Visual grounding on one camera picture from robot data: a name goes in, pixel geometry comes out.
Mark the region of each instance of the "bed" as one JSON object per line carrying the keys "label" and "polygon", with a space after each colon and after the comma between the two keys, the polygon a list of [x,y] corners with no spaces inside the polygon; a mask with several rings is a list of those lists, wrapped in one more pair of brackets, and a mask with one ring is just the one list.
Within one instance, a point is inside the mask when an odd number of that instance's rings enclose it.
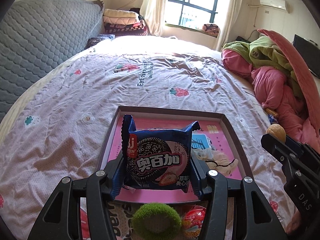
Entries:
{"label": "bed", "polygon": [[[188,95],[172,95],[171,88]],[[2,120],[0,215],[18,240],[27,239],[62,177],[81,179],[95,171],[118,106],[224,113],[256,183],[282,225],[290,222],[295,206],[283,190],[281,165],[260,145],[269,120],[251,85],[225,70],[217,51],[176,39],[124,36],[60,64],[24,92]]]}

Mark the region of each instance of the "window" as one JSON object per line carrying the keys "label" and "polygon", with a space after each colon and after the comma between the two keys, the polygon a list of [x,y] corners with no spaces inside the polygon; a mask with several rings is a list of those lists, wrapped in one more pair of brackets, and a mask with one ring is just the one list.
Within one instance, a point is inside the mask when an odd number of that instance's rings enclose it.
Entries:
{"label": "window", "polygon": [[169,24],[195,28],[205,23],[215,23],[218,0],[168,0],[165,20]]}

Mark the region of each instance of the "television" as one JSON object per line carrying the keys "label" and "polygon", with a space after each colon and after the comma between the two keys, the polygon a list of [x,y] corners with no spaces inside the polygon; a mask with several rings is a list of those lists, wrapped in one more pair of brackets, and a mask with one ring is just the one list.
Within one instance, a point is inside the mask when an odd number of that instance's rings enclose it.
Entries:
{"label": "television", "polygon": [[293,46],[300,53],[311,73],[320,79],[320,49],[297,34],[294,36]]}

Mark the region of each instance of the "metal screw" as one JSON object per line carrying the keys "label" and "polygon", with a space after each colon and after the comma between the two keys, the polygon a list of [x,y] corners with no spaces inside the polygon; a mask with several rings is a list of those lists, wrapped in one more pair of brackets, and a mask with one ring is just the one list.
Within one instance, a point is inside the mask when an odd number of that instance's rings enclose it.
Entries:
{"label": "metal screw", "polygon": [[62,183],[63,184],[67,184],[67,183],[69,183],[70,182],[70,178],[69,177],[64,177],[63,179],[62,179]]}
{"label": "metal screw", "polygon": [[213,177],[218,175],[218,172],[216,170],[209,170],[208,173],[210,176],[213,176]]}
{"label": "metal screw", "polygon": [[96,175],[97,175],[98,177],[102,177],[104,174],[106,174],[104,170],[100,170],[100,171],[97,171],[97,172],[96,172]]}
{"label": "metal screw", "polygon": [[251,179],[250,177],[244,177],[244,181],[246,182],[246,183],[251,183],[251,182],[253,182],[253,179]]}

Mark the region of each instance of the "pink box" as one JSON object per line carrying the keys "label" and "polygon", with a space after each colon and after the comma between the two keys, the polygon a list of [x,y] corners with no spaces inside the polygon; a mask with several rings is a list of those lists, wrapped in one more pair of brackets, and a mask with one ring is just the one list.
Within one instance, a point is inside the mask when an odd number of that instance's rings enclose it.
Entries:
{"label": "pink box", "polygon": [[[131,114],[134,118],[137,130],[148,128],[181,129],[192,121],[198,121],[201,130],[196,131],[199,136],[209,138],[194,141],[195,145],[208,147],[208,145],[224,152],[230,160],[239,160],[238,167],[228,177],[242,179],[245,176],[252,176],[252,172],[236,133],[224,114],[177,110],[159,109],[147,107],[118,107],[101,150],[98,169],[103,169],[107,162],[115,159],[121,151],[121,126],[124,114]],[[116,197],[116,201],[136,203],[185,203],[194,202],[198,198],[194,195],[190,186],[187,193],[182,190],[150,190],[150,189],[124,189]]]}

